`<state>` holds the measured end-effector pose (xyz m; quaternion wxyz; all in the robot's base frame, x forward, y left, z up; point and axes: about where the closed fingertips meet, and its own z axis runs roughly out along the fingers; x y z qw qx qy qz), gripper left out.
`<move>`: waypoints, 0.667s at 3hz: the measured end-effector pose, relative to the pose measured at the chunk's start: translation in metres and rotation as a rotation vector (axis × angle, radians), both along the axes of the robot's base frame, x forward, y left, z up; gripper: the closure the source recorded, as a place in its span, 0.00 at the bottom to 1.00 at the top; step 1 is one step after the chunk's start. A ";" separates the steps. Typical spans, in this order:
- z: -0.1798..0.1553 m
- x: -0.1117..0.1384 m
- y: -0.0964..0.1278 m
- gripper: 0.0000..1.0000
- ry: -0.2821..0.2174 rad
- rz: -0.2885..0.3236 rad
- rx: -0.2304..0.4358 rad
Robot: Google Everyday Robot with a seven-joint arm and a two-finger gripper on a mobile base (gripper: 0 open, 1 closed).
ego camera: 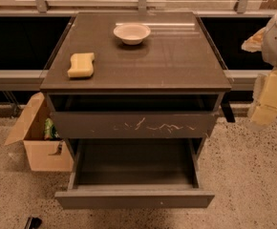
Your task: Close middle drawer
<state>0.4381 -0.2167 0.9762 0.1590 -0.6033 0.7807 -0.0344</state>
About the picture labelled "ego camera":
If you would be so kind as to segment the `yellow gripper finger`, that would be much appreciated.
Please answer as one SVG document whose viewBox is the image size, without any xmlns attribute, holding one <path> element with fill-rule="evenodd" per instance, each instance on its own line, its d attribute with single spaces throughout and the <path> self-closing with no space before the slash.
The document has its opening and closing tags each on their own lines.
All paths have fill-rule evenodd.
<svg viewBox="0 0 277 229">
<path fill-rule="evenodd" d="M 262 50 L 263 36 L 266 28 L 261 28 L 250 36 L 241 46 L 246 52 L 260 52 Z"/>
</svg>

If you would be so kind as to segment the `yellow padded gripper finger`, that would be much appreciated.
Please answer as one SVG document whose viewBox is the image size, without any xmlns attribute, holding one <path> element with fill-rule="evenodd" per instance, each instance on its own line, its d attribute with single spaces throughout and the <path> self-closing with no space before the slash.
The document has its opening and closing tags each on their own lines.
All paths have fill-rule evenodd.
<svg viewBox="0 0 277 229">
<path fill-rule="evenodd" d="M 264 129 L 277 118 L 277 68 L 258 75 L 247 116 L 253 129 Z"/>
</svg>

